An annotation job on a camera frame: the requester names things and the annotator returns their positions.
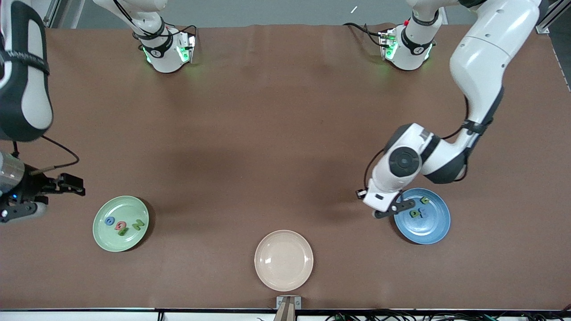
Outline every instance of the blue plate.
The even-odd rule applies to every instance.
[[[413,199],[415,207],[395,215],[400,232],[418,244],[434,244],[442,240],[450,229],[450,211],[444,200],[425,188],[404,191],[402,199]]]

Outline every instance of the plate rim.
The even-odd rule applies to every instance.
[[[150,220],[150,219],[149,219],[149,214],[148,214],[148,207],[145,205],[145,203],[143,203],[142,200],[140,200],[139,198],[137,198],[137,197],[135,197],[135,196],[131,196],[131,195],[121,195],[121,196],[116,196],[116,197],[114,197],[114,198],[112,198],[112,199],[106,201],[105,204],[103,204],[103,205],[101,206],[101,208],[99,208],[99,210],[98,210],[97,213],[95,214],[95,217],[93,218],[93,226],[92,226],[92,228],[91,228],[91,232],[92,232],[92,234],[93,234],[93,239],[95,240],[95,242],[97,243],[97,245],[98,245],[100,248],[104,249],[105,251],[113,252],[113,253],[127,251],[127,250],[133,248],[135,245],[139,244],[139,242],[143,239],[143,238],[141,237],[137,242],[135,242],[135,244],[133,244],[132,246],[130,246],[130,247],[124,249],[124,250],[109,250],[109,249],[103,247],[103,246],[102,246],[101,244],[99,244],[99,242],[97,241],[97,238],[95,237],[95,222],[96,222],[96,220],[97,220],[97,216],[99,215],[99,213],[101,212],[101,210],[102,210],[107,204],[113,202],[114,200],[116,200],[116,199],[118,199],[118,198],[135,199],[137,202],[139,202],[140,204],[143,205],[143,207],[144,207],[144,209],[145,209],[145,213],[146,213],[146,218],[147,218],[147,224],[145,224],[145,229],[144,229],[143,236],[144,236],[145,234],[147,234],[147,229],[148,229],[149,220]]]
[[[396,227],[399,229],[400,234],[402,234],[405,238],[407,238],[408,240],[410,240],[410,241],[412,241],[412,242],[414,242],[414,243],[416,243],[416,244],[420,244],[420,245],[431,245],[431,244],[435,244],[435,243],[440,242],[441,240],[443,240],[443,239],[446,237],[446,235],[448,235],[448,232],[450,231],[450,225],[451,225],[451,223],[452,223],[452,216],[450,215],[450,209],[448,208],[448,205],[446,204],[446,202],[444,201],[444,199],[443,199],[440,195],[438,195],[438,193],[436,193],[436,192],[434,192],[434,191],[431,191],[431,190],[429,190],[429,189],[427,189],[427,188],[423,188],[423,187],[411,188],[411,189],[409,189],[409,190],[404,191],[403,194],[404,194],[405,192],[407,192],[407,191],[412,191],[412,190],[423,190],[423,191],[430,192],[430,193],[434,194],[435,196],[437,196],[437,197],[442,201],[442,204],[444,204],[444,207],[446,208],[446,211],[447,211],[448,217],[449,217],[448,223],[447,223],[447,226],[446,226],[446,232],[444,233],[444,235],[443,235],[440,239],[438,239],[438,240],[436,240],[436,241],[434,241],[434,242],[418,242],[418,241],[416,241],[416,240],[413,240],[413,239],[409,238],[409,237],[402,231],[401,227],[400,227],[399,224],[397,223],[396,217],[393,217],[393,219],[395,220],[395,225],[396,225]]]
[[[305,280],[303,280],[303,282],[301,282],[301,284],[299,284],[298,286],[294,287],[294,288],[288,288],[287,290],[281,290],[278,288],[275,288],[269,284],[267,284],[261,277],[260,277],[260,271],[258,270],[258,260],[256,259],[258,257],[258,252],[260,251],[260,246],[262,245],[262,243],[264,243],[264,241],[270,237],[272,237],[274,234],[280,233],[280,232],[287,232],[287,233],[292,233],[294,235],[297,235],[299,237],[301,237],[302,240],[305,241],[305,243],[307,244],[307,247],[309,248],[309,254],[311,254],[311,266],[309,267],[309,273],[307,274],[307,277],[305,278]],[[313,256],[313,249],[311,248],[311,244],[306,240],[305,237],[303,237],[303,235],[299,234],[296,231],[292,231],[292,230],[276,230],[273,232],[270,232],[268,235],[264,236],[264,238],[260,241],[260,243],[258,243],[258,246],[256,247],[256,252],[254,253],[254,269],[256,270],[256,274],[258,275],[258,279],[260,279],[260,281],[262,281],[262,283],[264,283],[265,286],[269,287],[270,289],[274,290],[274,291],[279,291],[279,292],[289,292],[289,291],[293,291],[297,288],[300,288],[302,285],[304,285],[307,280],[309,279],[309,276],[311,276],[311,273],[313,272],[313,264],[315,262],[315,257]]]

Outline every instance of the brown tabletop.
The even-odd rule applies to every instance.
[[[256,276],[254,252],[289,229],[315,254],[292,292],[305,308],[563,308],[571,95],[546,35],[508,67],[466,180],[410,185],[447,202],[444,240],[411,244],[355,198],[397,127],[460,125],[448,59],[467,29],[443,26],[412,72],[348,27],[203,29],[195,63],[173,74],[155,72],[128,30],[48,30],[48,136],[80,155],[66,171],[87,195],[52,196],[44,217],[0,227],[0,307],[273,306],[280,293]],[[45,141],[20,152],[37,167],[69,159]],[[91,228],[118,195],[145,200],[154,226],[111,253]]]

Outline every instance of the silver cylinder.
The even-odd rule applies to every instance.
[[[24,163],[16,157],[0,151],[0,192],[7,193],[22,180]]]

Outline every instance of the cable connector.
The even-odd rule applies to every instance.
[[[357,199],[364,199],[367,194],[367,190],[356,190],[355,194],[357,195]]]

